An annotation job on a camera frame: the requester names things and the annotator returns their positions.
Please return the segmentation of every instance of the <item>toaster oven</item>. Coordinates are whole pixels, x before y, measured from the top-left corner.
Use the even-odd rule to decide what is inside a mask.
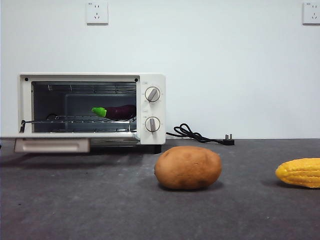
[[[159,73],[21,73],[14,151],[89,152],[166,141],[166,78]]]

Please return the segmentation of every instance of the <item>wall outlet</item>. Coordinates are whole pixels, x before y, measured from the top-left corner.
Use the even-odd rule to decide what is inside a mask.
[[[320,0],[303,3],[303,24],[320,24]]]
[[[87,24],[108,24],[108,3],[106,1],[89,1],[86,4]]]

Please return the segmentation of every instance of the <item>gray table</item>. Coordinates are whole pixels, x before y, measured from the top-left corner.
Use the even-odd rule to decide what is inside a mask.
[[[320,139],[236,140],[235,146],[168,140],[220,154],[205,190],[158,185],[159,157],[143,149],[17,154],[2,141],[2,240],[318,240],[320,189],[281,183],[282,162],[320,157]]]

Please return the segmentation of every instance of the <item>potato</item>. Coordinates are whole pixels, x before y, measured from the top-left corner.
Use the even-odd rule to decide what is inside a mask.
[[[154,174],[169,189],[199,189],[213,184],[222,171],[215,152],[197,146],[175,146],[160,155]]]

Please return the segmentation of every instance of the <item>corn cob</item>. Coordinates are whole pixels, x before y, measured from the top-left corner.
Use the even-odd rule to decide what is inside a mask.
[[[275,175],[283,182],[320,188],[320,158],[302,158],[282,163]]]

